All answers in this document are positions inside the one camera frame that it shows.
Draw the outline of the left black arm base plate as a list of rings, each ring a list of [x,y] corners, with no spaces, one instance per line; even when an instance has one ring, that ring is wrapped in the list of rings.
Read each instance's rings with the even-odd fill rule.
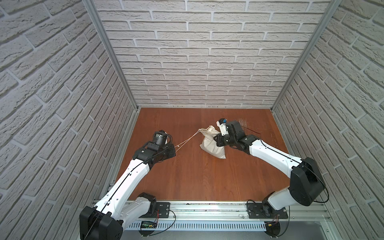
[[[151,203],[149,211],[141,216],[141,218],[148,219],[168,219],[170,213],[170,203],[169,202],[156,202]]]

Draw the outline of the cream cloth drawstring bag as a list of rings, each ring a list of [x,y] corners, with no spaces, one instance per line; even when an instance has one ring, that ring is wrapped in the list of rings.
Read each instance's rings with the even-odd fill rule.
[[[221,134],[219,131],[215,129],[214,126],[209,126],[205,129],[204,128],[199,129],[190,138],[176,145],[176,148],[177,148],[176,152],[180,150],[188,141],[190,141],[194,136],[196,136],[199,133],[203,134],[204,136],[203,142],[200,144],[200,147],[202,150],[204,150],[208,154],[218,159],[226,159],[225,148],[218,147],[216,141],[214,140],[214,137],[217,137],[218,135]]]

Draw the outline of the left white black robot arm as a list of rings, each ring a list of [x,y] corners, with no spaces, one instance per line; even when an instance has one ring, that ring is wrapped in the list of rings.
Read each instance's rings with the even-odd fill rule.
[[[137,149],[129,166],[113,187],[93,207],[84,207],[80,213],[80,240],[119,240],[124,230],[146,214],[153,214],[156,198],[142,193],[126,205],[140,181],[152,167],[175,157],[176,150],[170,134],[161,130],[153,139]]]

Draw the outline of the left aluminium corner post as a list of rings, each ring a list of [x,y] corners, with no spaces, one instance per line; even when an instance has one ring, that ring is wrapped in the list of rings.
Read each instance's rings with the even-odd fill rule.
[[[119,63],[117,55],[116,55],[114,48],[112,46],[112,43],[108,37],[108,34],[107,34],[107,31],[104,27],[103,21],[101,20],[101,18],[99,16],[99,13],[98,13],[97,8],[94,4],[94,1],[84,0],[83,2],[84,2],[85,8],[86,8],[91,20],[95,26],[95,29],[96,29],[96,31],[97,31],[100,39],[101,39],[101,42],[102,42],[103,46],[105,47],[106,53],[107,53],[107,55],[108,55],[108,57],[112,63],[112,66],[114,67],[114,69],[116,71],[118,79],[120,80],[134,111],[137,112],[139,110],[139,107],[135,101],[135,98],[134,98],[134,96],[131,92],[131,89],[128,85],[128,82],[125,78],[122,67]]]

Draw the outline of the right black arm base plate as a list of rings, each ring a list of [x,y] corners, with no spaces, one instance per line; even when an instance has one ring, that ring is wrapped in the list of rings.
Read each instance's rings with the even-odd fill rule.
[[[247,213],[250,219],[288,219],[288,212],[285,208],[281,210],[273,209],[269,204],[247,202]]]

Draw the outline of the right aluminium corner post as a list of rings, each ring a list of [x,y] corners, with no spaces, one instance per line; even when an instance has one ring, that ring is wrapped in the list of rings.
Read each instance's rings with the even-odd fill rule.
[[[313,34],[311,35],[309,41],[307,42],[303,52],[301,53],[297,63],[295,64],[294,68],[292,69],[288,79],[286,80],[285,84],[283,85],[277,99],[275,100],[273,106],[271,107],[271,112],[274,113],[278,105],[280,104],[283,96],[287,92],[289,86],[291,85],[292,81],[294,80],[296,74],[301,69],[302,65],[305,63],[306,59],[309,57],[310,53],[312,52],[313,48],[319,41],[321,35],[323,34],[324,30],[328,26],[329,22],[331,21],[333,15],[335,14],[337,8],[340,6],[342,0],[332,0],[328,4],[322,18],[320,19],[319,23],[317,24]]]

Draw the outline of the left small electronics board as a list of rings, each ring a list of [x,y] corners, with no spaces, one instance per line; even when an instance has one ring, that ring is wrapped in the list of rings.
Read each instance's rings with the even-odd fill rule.
[[[153,222],[153,221],[142,221],[141,225],[140,225],[140,229],[141,230],[144,230],[144,229],[156,229],[157,227],[158,227],[158,223],[157,222]]]

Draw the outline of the aluminium front rail frame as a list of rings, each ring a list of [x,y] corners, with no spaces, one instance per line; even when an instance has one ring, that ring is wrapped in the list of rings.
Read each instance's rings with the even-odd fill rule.
[[[290,232],[297,231],[301,239],[309,240],[310,226],[321,227],[320,237],[327,240],[339,240],[334,222],[323,204],[309,207],[292,205],[285,207],[288,219],[250,219],[246,202],[210,202],[210,201],[170,201],[168,219],[144,219],[139,217],[124,231],[137,231],[143,237],[158,236],[172,231],[187,232],[264,232],[265,222],[279,222],[281,232],[277,236],[288,237]],[[140,229],[142,221],[158,223],[156,229]]]

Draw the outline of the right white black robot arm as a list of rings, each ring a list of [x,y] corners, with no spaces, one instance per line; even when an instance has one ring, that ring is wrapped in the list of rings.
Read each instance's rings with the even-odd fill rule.
[[[217,121],[220,133],[214,137],[218,147],[229,146],[248,155],[259,158],[290,179],[290,185],[273,192],[262,201],[262,211],[266,216],[291,205],[310,206],[326,191],[326,185],[315,160],[301,159],[268,145],[254,135],[246,135],[237,121],[226,119]]]

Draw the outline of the small electronics board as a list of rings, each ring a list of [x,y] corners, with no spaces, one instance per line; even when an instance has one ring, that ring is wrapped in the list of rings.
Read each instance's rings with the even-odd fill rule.
[[[270,238],[276,238],[281,232],[281,224],[279,222],[265,222],[266,231],[265,233]]]
[[[153,222],[153,221],[142,221],[141,225],[140,225],[140,229],[141,230],[144,230],[144,229],[156,229],[157,227],[158,227],[158,223],[157,222]]]

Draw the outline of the right small electronics board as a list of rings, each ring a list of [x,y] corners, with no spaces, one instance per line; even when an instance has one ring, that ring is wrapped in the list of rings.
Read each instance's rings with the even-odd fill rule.
[[[281,232],[281,224],[279,222],[265,222],[266,231],[265,233],[270,238],[276,238]]]

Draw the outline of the aluminium corner post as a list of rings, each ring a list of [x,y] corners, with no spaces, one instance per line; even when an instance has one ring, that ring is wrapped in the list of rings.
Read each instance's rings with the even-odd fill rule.
[[[116,55],[114,48],[112,46],[112,43],[108,37],[108,34],[107,34],[107,31],[104,27],[103,21],[101,20],[101,18],[99,16],[99,13],[98,13],[97,8],[94,4],[94,1],[84,0],[83,2],[84,2],[85,8],[86,8],[91,20],[95,26],[95,29],[96,29],[96,31],[97,31],[100,39],[101,39],[101,42],[102,42],[103,46],[105,47],[106,53],[107,53],[107,55],[108,55],[108,57],[112,63],[112,66],[114,67],[114,69],[116,71],[118,79],[120,80],[134,111],[137,112],[139,110],[139,107],[135,101],[135,98],[134,98],[134,96],[131,92],[131,89],[128,85],[128,82],[125,78],[122,67],[119,63],[117,55]]]
[[[292,81],[294,80],[296,74],[301,69],[302,65],[305,63],[306,59],[309,57],[310,53],[312,52],[313,48],[319,41],[321,35],[323,34],[324,30],[328,26],[329,22],[331,21],[333,15],[335,14],[337,8],[340,6],[342,0],[332,0],[328,4],[322,18],[320,19],[319,23],[317,24],[313,34],[311,35],[309,41],[307,42],[303,52],[301,53],[297,63],[295,64],[294,68],[292,69],[288,79],[286,80],[285,84],[283,85],[277,99],[275,100],[273,106],[271,107],[271,112],[274,113],[278,105],[280,104],[283,96],[287,92],[289,86],[291,85]]]

